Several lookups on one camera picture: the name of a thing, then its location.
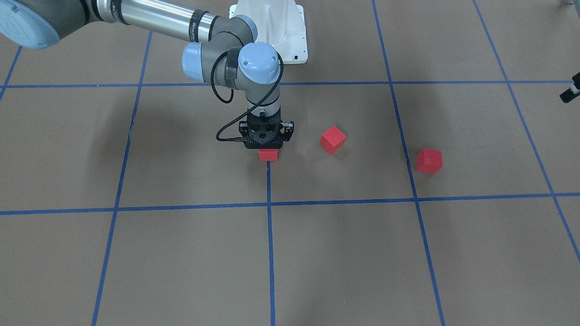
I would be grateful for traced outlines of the white column pedestal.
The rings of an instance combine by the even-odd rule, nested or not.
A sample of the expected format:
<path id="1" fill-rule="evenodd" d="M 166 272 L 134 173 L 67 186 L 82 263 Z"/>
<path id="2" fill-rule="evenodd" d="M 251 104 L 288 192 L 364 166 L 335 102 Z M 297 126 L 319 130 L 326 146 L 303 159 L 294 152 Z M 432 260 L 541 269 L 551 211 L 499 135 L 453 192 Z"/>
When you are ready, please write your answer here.
<path id="1" fill-rule="evenodd" d="M 239 0 L 229 9 L 229 17 L 248 16 L 257 26 L 257 41 L 268 43 L 281 55 L 284 64 L 305 64 L 306 19 L 303 6 L 294 0 Z"/>

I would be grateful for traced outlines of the red cube block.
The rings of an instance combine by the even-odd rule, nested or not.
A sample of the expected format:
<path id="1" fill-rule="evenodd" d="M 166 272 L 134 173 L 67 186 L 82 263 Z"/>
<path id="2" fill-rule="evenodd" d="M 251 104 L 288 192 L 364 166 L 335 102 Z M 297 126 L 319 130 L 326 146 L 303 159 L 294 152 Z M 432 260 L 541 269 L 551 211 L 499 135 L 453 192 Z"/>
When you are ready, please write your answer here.
<path id="1" fill-rule="evenodd" d="M 259 149 L 258 157 L 260 161 L 269 162 L 278 160 L 278 150 L 277 149 Z"/>
<path id="2" fill-rule="evenodd" d="M 437 173 L 443 165 L 443 152 L 440 150 L 425 148 L 416 157 L 416 169 L 421 173 Z"/>
<path id="3" fill-rule="evenodd" d="M 332 155 L 344 145 L 346 138 L 346 134 L 333 125 L 321 134 L 319 144 L 328 154 Z"/>

